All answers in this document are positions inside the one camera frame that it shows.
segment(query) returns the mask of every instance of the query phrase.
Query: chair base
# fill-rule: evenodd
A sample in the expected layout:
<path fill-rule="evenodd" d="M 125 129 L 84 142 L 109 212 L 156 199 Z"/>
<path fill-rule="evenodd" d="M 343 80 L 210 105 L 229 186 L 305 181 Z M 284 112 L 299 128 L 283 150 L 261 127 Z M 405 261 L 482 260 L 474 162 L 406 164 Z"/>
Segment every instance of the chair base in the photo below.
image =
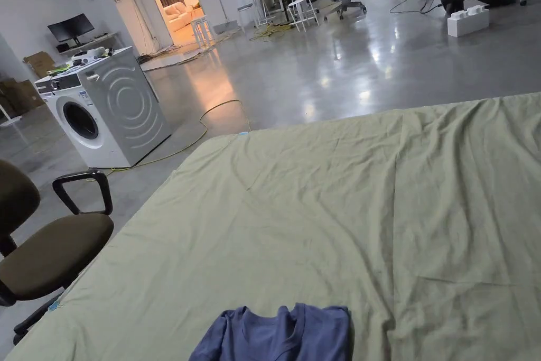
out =
<path fill-rule="evenodd" d="M 58 295 L 54 296 L 52 299 L 49 299 L 47 302 L 45 302 L 43 305 L 41 305 L 36 312 L 29 315 L 24 321 L 20 322 L 18 325 L 15 326 L 13 331 L 15 332 L 15 337 L 13 338 L 13 344 L 17 345 L 19 341 L 23 339 L 24 336 L 28 333 L 28 329 L 30 329 L 31 326 L 35 325 L 40 319 L 47 313 L 47 309 L 49 306 L 52 305 L 52 303 L 57 300 L 62 293 L 59 293 Z"/>
<path fill-rule="evenodd" d="M 327 12 L 325 14 L 324 20 L 326 21 L 327 16 L 329 16 L 330 14 L 333 14 L 335 12 L 338 13 L 338 15 L 340 16 L 340 20 L 342 20 L 343 19 L 343 14 L 344 14 L 344 12 L 347 11 L 348 8 L 360 8 L 360 9 L 362 9 L 362 12 L 364 14 L 366 14 L 366 7 L 362 2 L 352 2 L 352 1 L 344 1 L 344 0 L 342 0 L 342 2 L 340 4 L 338 4 L 336 7 L 333 7 L 331 10 L 329 10 L 329 12 Z"/>

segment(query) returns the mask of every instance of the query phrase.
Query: monitor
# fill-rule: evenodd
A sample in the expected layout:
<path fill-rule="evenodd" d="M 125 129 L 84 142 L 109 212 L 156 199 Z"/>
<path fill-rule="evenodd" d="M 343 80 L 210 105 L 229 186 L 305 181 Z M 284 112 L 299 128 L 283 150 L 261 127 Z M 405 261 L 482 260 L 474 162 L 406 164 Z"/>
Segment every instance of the monitor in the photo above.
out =
<path fill-rule="evenodd" d="M 52 35 L 59 41 L 75 40 L 75 44 L 81 45 L 77 37 L 94 29 L 94 26 L 88 21 L 84 14 L 64 20 L 60 23 L 47 26 Z"/>

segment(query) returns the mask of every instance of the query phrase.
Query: white sofa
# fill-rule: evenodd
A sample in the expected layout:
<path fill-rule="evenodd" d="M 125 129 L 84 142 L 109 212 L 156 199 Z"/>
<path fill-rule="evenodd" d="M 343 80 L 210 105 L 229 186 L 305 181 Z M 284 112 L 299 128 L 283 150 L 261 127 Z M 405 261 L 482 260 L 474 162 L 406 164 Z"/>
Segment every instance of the white sofa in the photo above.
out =
<path fill-rule="evenodd" d="M 184 3 L 177 2 L 170 6 L 165 6 L 163 10 L 169 19 L 169 25 L 173 31 L 180 30 L 191 22 L 190 11 L 193 10 L 192 6 L 186 7 Z"/>

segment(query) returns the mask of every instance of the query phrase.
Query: chair backrest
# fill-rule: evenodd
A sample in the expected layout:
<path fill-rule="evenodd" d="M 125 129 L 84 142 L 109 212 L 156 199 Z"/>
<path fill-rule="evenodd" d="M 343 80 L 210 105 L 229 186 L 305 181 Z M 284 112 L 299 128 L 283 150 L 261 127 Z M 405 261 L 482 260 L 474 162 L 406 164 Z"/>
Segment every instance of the chair backrest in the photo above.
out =
<path fill-rule="evenodd" d="M 30 178 L 0 160 L 0 240 L 22 225 L 40 204 L 40 193 Z"/>

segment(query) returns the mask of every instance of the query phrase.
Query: washing machine drum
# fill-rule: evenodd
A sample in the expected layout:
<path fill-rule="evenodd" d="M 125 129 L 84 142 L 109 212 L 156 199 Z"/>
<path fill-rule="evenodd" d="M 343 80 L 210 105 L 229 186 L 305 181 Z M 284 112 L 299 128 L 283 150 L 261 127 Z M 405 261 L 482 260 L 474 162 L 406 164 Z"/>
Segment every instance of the washing machine drum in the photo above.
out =
<path fill-rule="evenodd" d="M 63 112 L 66 121 L 78 135 L 88 140 L 93 140 L 98 136 L 96 121 L 84 107 L 75 102 L 67 102 Z"/>

